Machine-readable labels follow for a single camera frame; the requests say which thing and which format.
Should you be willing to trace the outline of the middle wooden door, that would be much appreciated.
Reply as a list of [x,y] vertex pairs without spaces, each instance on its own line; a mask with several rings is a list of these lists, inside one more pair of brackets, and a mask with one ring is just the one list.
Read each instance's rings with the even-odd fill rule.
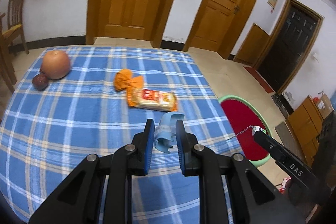
[[227,59],[255,3],[256,0],[202,0],[184,51],[200,48]]

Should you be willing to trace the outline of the red doormat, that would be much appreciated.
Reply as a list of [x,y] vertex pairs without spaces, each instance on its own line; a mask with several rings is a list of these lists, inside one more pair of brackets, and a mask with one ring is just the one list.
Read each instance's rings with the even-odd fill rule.
[[254,77],[254,79],[268,94],[274,92],[274,90],[269,86],[269,84],[260,76],[260,74],[254,68],[244,67],[244,69],[247,70]]

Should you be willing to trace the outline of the dark entrance door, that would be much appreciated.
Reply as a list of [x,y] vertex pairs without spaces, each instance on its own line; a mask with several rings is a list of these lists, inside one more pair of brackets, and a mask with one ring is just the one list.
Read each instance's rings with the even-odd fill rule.
[[308,57],[323,23],[323,16],[297,0],[285,6],[253,65],[258,74],[277,94],[294,79]]

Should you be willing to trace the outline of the shoes by door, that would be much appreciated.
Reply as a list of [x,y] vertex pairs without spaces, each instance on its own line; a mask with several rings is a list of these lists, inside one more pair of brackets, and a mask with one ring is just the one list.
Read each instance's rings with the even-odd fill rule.
[[271,98],[285,119],[287,119],[294,112],[293,108],[282,94],[272,94]]

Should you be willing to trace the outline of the floral pink cloth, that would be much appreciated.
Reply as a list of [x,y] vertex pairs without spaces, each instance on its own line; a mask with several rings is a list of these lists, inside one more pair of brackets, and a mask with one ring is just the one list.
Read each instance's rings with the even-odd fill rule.
[[282,183],[280,184],[280,186],[278,187],[278,190],[281,194],[285,193],[286,189],[288,188],[288,186],[291,183],[291,177],[286,177],[282,180]]

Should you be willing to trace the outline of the red jujube date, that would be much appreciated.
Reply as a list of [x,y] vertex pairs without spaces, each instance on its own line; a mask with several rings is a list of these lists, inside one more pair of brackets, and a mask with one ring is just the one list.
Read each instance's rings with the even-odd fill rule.
[[44,73],[40,73],[33,78],[32,84],[36,90],[44,90],[49,85],[49,78]]

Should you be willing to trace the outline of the green toy keychain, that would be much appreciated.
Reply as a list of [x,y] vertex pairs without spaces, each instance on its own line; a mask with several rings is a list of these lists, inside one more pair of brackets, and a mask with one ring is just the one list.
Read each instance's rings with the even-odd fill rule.
[[232,136],[232,137],[230,137],[230,138],[228,138],[228,139],[225,139],[224,141],[229,141],[229,140],[231,140],[231,139],[233,139],[233,138],[236,138],[236,137],[238,137],[238,136],[244,134],[245,132],[247,132],[247,131],[249,131],[249,130],[251,131],[252,136],[253,136],[256,132],[258,132],[258,131],[261,131],[261,132],[263,132],[263,133],[266,134],[266,130],[263,129],[262,127],[260,127],[260,126],[253,126],[253,125],[250,125],[250,126],[248,126],[247,128],[245,128],[244,130],[242,130],[242,131],[240,131],[239,133],[235,134],[234,136]]

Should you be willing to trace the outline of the large apple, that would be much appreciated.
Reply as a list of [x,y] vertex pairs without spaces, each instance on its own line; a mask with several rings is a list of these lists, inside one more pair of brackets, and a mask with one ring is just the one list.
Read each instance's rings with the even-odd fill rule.
[[48,51],[42,60],[40,71],[49,79],[58,80],[66,76],[71,69],[68,55],[61,50]]

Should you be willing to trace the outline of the low wooden wall panel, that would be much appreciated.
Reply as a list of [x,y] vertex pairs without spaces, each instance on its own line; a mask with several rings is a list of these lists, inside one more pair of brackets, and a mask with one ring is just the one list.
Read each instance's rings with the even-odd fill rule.
[[243,44],[234,57],[234,61],[254,67],[268,44],[270,35],[254,23]]

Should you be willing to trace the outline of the cardboard box on cabinet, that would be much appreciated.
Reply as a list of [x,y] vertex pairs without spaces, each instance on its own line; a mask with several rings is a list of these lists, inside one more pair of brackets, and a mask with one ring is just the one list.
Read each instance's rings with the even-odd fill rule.
[[331,100],[324,92],[320,92],[319,97],[314,97],[313,102],[317,106],[323,119],[327,118],[327,116],[334,111]]

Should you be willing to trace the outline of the red bin green rim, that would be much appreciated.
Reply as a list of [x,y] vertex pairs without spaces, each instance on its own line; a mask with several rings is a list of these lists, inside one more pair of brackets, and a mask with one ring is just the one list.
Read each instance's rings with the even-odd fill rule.
[[245,157],[257,168],[264,165],[270,159],[270,154],[254,141],[252,128],[259,126],[267,135],[272,136],[266,120],[252,104],[241,97],[227,95],[219,98],[219,103]]

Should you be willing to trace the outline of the near wooden chair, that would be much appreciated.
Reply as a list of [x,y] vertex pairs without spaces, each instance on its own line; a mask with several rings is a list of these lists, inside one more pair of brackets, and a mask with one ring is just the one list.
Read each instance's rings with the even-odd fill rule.
[[14,85],[17,83],[17,78],[15,76],[14,67],[10,59],[8,43],[5,42],[5,37],[2,32],[2,19],[5,17],[5,15],[5,13],[1,14],[1,77],[3,78],[11,94],[13,94],[15,91]]

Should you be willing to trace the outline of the far wooden chair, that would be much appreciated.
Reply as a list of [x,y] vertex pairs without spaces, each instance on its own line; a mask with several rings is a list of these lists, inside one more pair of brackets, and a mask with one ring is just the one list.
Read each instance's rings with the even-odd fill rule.
[[23,5],[25,0],[9,0],[7,6],[7,31],[3,33],[8,46],[13,46],[13,41],[19,36],[22,41],[25,53],[28,55],[29,49],[26,44],[23,30]]

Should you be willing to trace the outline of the grey floor mat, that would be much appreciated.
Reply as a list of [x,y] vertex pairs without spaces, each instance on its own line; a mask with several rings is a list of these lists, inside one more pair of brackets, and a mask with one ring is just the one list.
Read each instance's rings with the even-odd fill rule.
[[297,143],[295,142],[295,139],[293,135],[291,134],[288,126],[285,122],[281,122],[275,127],[275,130],[284,145],[287,149],[294,152],[294,150],[297,148]]

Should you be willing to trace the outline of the wooden cabinet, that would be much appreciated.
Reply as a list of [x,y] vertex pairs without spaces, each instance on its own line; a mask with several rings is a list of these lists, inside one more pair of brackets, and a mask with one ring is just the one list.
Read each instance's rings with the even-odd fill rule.
[[286,121],[303,151],[308,166],[313,164],[317,153],[324,120],[313,98],[307,96]]

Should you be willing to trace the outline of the snack cracker packet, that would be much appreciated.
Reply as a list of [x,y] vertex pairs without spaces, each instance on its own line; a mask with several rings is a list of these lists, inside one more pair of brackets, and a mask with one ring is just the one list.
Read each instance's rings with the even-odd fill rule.
[[178,102],[174,93],[159,90],[128,88],[127,104],[130,107],[158,110],[177,111]]

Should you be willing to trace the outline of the wooden chair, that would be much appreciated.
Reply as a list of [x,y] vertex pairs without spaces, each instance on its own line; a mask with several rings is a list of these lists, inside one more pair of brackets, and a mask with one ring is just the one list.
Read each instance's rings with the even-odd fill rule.
[[23,30],[23,5],[25,0],[9,0],[7,6],[7,31],[3,33],[8,46],[13,46],[13,41],[19,36],[22,41],[25,53],[28,55],[29,49],[26,44]]
[[17,83],[17,78],[15,76],[14,67],[10,59],[8,43],[5,42],[5,37],[2,32],[2,19],[5,17],[5,15],[5,13],[1,14],[1,77],[3,78],[11,94],[13,94],[15,91],[14,85]]

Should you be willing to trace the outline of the blue plaid tablecloth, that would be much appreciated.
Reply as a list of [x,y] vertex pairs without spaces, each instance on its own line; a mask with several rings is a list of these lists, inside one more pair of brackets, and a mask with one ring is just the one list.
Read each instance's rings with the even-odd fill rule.
[[114,153],[162,113],[130,108],[113,87],[123,68],[145,87],[172,92],[187,132],[216,153],[242,149],[218,99],[190,55],[125,47],[70,47],[70,73],[37,91],[38,57],[12,95],[1,122],[1,192],[27,221],[86,155]]

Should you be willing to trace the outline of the light blue plastic piece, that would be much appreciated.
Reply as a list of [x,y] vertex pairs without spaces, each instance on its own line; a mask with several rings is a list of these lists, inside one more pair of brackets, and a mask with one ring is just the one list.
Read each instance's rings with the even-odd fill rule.
[[158,151],[166,154],[171,153],[170,149],[173,148],[176,138],[176,122],[177,120],[183,120],[184,117],[185,115],[178,111],[171,111],[162,116],[154,132],[154,147]]

